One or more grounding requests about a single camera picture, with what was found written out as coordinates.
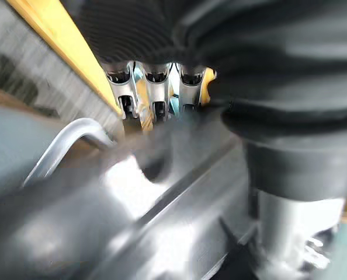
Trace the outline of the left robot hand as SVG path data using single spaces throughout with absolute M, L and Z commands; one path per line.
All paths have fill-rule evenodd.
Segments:
M 110 78 L 123 62 L 217 76 L 242 139 L 257 279 L 316 279 L 347 199 L 347 1 L 64 1 Z

